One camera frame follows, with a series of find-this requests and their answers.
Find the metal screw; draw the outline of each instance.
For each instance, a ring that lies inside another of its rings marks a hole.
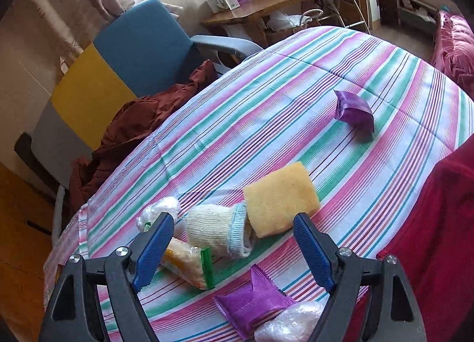
[[[352,255],[352,250],[348,247],[341,247],[339,249],[339,254],[341,254],[343,257],[350,257]]]
[[[118,256],[123,257],[124,255],[127,255],[129,253],[129,249],[127,247],[119,247],[115,250],[115,253]]]
[[[389,255],[387,257],[387,262],[390,264],[397,264],[398,263],[398,258],[395,255]]]
[[[72,254],[70,257],[69,257],[69,261],[71,263],[77,263],[79,262],[79,260],[81,259],[81,256],[79,254]]]

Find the purple packet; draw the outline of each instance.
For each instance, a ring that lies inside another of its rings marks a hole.
[[[256,264],[250,268],[249,283],[229,294],[216,295],[214,302],[244,340],[252,338],[256,323],[272,312],[285,310],[296,303],[285,296]]]
[[[360,96],[346,92],[334,91],[337,96],[334,118],[341,122],[374,132],[374,115],[369,104]]]

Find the plastic bag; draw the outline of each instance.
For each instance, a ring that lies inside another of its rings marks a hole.
[[[288,16],[282,12],[275,11],[270,14],[270,19],[267,21],[267,26],[272,28],[275,32],[290,29],[300,26],[301,15]],[[307,24],[311,21],[311,17],[304,16],[302,24]]]
[[[261,325],[254,334],[256,342],[307,342],[323,313],[319,302],[299,302],[275,319]]]
[[[216,295],[214,302],[242,339],[252,338],[255,326],[268,315],[284,310],[295,303],[286,296],[264,271],[254,264],[250,268],[250,282],[237,290]]]
[[[178,199],[173,196],[166,196],[143,209],[140,216],[136,219],[138,230],[140,232],[148,231],[162,212],[169,213],[176,224],[180,209]]]
[[[364,99],[346,91],[334,92],[337,96],[336,113],[334,114],[336,120],[360,127],[369,132],[375,131],[374,115]]]
[[[201,290],[214,288],[209,249],[202,250],[171,238],[161,259],[161,265]]]

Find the wooden floor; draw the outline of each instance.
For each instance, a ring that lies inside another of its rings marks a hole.
[[[0,163],[0,314],[19,342],[38,340],[53,207]]]
[[[425,60],[431,61],[434,52],[433,38],[408,27],[392,27],[381,25],[371,31],[371,34],[388,41],[397,47],[407,50],[411,54]]]

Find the yellow sponge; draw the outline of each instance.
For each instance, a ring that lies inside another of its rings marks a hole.
[[[293,226],[297,213],[311,216],[320,207],[308,171],[300,162],[245,186],[244,197],[248,219],[258,238],[285,232]]]

